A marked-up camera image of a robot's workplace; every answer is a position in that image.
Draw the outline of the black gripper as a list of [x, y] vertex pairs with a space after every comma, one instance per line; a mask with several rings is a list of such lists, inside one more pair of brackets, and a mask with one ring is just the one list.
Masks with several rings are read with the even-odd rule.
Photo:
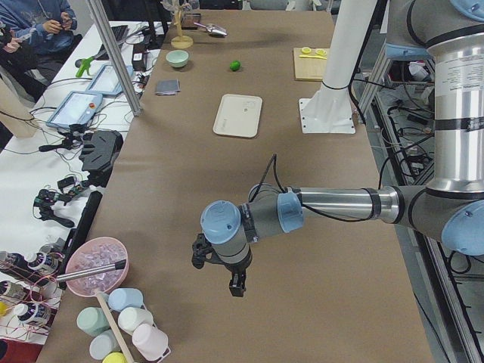
[[246, 292], [246, 270], [250, 266], [250, 248], [245, 247], [235, 256], [223, 256], [219, 254], [203, 233], [199, 233], [195, 242], [192, 243], [191, 263], [193, 267], [202, 269], [205, 263], [223, 265], [229, 270], [231, 280], [229, 290], [233, 297], [243, 297]]

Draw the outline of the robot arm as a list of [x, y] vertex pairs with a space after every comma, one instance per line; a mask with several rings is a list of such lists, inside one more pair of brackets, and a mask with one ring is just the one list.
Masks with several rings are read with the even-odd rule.
[[296, 230], [304, 215], [404, 225], [450, 250], [483, 252], [483, 3], [392, 1], [388, 57], [435, 59], [434, 176], [424, 186], [378, 189], [285, 188], [260, 183], [247, 203], [205, 208], [192, 264], [223, 265], [229, 290], [243, 296], [250, 244]]

